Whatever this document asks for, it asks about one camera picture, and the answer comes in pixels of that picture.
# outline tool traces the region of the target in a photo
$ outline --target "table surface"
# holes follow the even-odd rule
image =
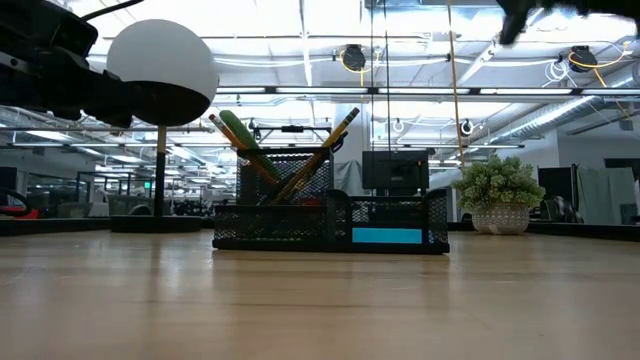
[[[225,252],[211,232],[0,238],[0,359],[638,359],[640,244]]]

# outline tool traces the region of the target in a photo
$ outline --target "white plant pot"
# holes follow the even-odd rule
[[[525,204],[498,203],[473,212],[473,227],[483,234],[522,234],[529,226],[529,207]]]

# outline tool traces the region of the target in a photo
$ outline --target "green leaves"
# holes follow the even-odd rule
[[[468,210],[488,208],[499,202],[537,206],[545,190],[532,178],[533,166],[519,158],[504,160],[492,155],[486,164],[473,163],[462,170],[463,179],[452,186],[460,191],[459,205]]]

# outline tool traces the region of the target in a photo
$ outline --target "ceiling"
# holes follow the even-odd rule
[[[53,2],[84,15],[119,1]],[[100,39],[91,50],[89,60],[94,70],[101,71],[105,68],[111,41],[125,27],[147,19],[167,19],[188,27],[205,40],[216,59],[221,86],[452,86],[451,62],[447,61],[451,53],[447,8],[420,5],[423,1],[388,0],[384,11],[382,0],[377,1],[373,10],[371,3],[370,0],[147,0],[91,21],[99,30]],[[464,3],[454,6],[451,26],[456,38],[453,47],[459,86],[593,86],[596,81],[593,72],[564,72],[564,65],[551,69],[559,54],[568,55],[574,45],[588,45],[602,63],[617,60],[623,51],[628,51],[615,65],[602,69],[605,78],[635,61],[636,43],[623,45],[633,37],[635,24],[624,19],[608,15],[592,15],[585,19],[565,10],[550,14],[535,11],[530,14],[529,26],[517,44],[501,48],[494,45],[494,40],[504,14],[495,2],[469,0],[456,3]],[[361,46],[367,58],[364,74],[347,71],[342,65],[340,53],[347,44]],[[202,161],[209,166],[233,164],[233,154],[224,149],[228,141],[205,120],[209,114],[228,109],[240,119],[246,122],[254,119],[261,126],[331,126],[339,103],[359,104],[364,113],[372,115],[376,120],[373,133],[377,134],[377,140],[389,137],[385,124],[388,115],[404,125],[402,131],[392,130],[393,141],[449,143],[455,139],[457,130],[451,97],[428,100],[390,97],[390,100],[387,104],[377,99],[371,111],[371,99],[366,96],[219,94],[203,119],[170,132],[168,142],[214,144],[209,148],[184,148],[199,159],[198,163]],[[522,102],[471,99],[461,102],[459,111],[460,118],[497,131],[546,103],[535,99]],[[96,131],[104,124],[91,118],[78,124],[27,112],[22,115],[24,118],[0,117],[0,123],[12,126],[16,125],[12,123],[14,121],[21,126],[86,128],[89,130],[67,135],[91,143],[143,144],[156,139],[152,131]],[[150,126],[136,122],[135,127],[145,129]],[[26,133],[18,136],[21,142],[46,140]],[[313,141],[319,140],[311,133],[276,133],[265,140],[265,144],[276,146]],[[151,147],[92,150],[100,154],[96,157],[117,153],[146,162],[152,162],[154,157]],[[126,163],[114,158],[108,162]]]

